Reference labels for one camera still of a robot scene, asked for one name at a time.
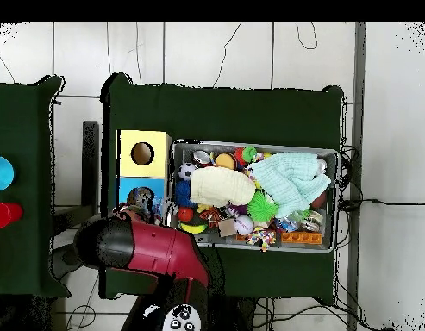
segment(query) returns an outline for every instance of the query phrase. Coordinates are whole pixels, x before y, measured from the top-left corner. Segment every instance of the soccer ball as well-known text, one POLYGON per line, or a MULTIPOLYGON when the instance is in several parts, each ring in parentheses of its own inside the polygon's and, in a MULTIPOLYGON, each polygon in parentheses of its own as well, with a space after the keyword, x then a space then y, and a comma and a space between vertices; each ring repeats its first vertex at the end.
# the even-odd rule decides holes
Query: soccer ball
POLYGON ((183 180, 189 181, 192 178, 192 173, 196 170, 197 167, 191 163, 182 164, 178 168, 178 176, 183 180))

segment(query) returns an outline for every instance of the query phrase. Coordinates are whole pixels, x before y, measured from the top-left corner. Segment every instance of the blue cup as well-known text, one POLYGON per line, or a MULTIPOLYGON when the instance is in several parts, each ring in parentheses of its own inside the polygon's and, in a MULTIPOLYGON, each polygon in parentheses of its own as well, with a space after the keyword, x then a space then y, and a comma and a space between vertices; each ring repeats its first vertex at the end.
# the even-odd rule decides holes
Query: blue cup
POLYGON ((0 156, 0 191, 7 189, 13 178, 15 177, 15 170, 7 159, 0 156))

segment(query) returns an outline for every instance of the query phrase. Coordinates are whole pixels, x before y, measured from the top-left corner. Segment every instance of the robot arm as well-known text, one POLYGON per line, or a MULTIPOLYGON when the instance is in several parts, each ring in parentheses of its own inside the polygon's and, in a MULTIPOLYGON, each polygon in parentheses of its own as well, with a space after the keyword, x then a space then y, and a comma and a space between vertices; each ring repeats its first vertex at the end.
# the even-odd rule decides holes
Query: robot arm
POLYGON ((84 265, 154 276, 152 295, 139 297, 122 331, 205 331, 209 274, 193 236, 149 223, 142 207, 93 217, 76 233, 84 265))

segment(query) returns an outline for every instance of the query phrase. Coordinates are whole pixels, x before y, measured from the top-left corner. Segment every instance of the green table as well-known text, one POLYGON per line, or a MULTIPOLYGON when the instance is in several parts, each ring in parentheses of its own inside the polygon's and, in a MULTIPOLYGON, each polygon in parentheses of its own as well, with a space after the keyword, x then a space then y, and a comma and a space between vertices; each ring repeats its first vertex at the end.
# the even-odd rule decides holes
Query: green table
POLYGON ((53 232, 50 103, 62 79, 33 85, 0 84, 0 155, 15 168, 15 180, 0 202, 19 203, 20 221, 0 229, 0 294, 69 297, 50 273, 53 232))
MULTIPOLYGON (((137 86, 130 84, 123 73, 114 74, 102 93, 102 169, 106 177, 103 203, 109 209, 115 207, 117 129, 165 131, 173 141, 197 139, 339 150, 341 99, 342 90, 337 86, 324 91, 137 86)), ((228 296, 319 297, 333 303, 334 252, 217 250, 228 296)), ((217 252, 207 247, 202 252, 217 290, 222 286, 217 252)), ((153 279, 146 276, 113 270, 106 273, 107 297, 117 293, 146 294, 152 284, 153 279)))

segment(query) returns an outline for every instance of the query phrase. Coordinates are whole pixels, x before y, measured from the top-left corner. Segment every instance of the gray plastic bin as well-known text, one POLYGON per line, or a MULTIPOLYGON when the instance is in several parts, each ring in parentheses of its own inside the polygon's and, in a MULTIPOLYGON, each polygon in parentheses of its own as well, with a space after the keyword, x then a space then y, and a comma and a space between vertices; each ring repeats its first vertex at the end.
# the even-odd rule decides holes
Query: gray plastic bin
MULTIPOLYGON (((335 150, 320 149, 320 148, 304 148, 304 147, 283 147, 270 145, 256 145, 251 143, 230 143, 230 142, 215 142, 215 141, 185 141, 177 140, 172 143, 171 158, 173 163, 172 176, 168 186, 169 210, 167 211, 166 224, 171 227, 178 226, 177 215, 171 214, 171 205, 174 206, 175 199, 172 195, 175 191, 175 184, 178 181, 178 168, 185 162, 192 162, 191 154, 196 150, 203 150, 207 153, 233 153, 237 147, 247 145, 254 146, 258 152, 262 153, 315 153, 319 159, 324 159, 327 162, 326 175, 332 180, 328 187, 328 199, 324 207, 317 210, 323 217, 322 244, 283 244, 281 243, 281 235, 277 234, 277 241, 269 247, 269 251, 281 252, 300 252, 300 253, 329 253, 334 249, 337 233, 337 217, 338 217, 338 201, 340 198, 339 179, 341 176, 341 156, 335 150)), ((196 242, 200 247, 210 247, 212 243, 216 247, 238 248, 243 250, 259 250, 259 247, 248 245, 244 241, 238 241, 235 237, 220 237, 218 230, 207 230, 203 234, 194 235, 196 242)))

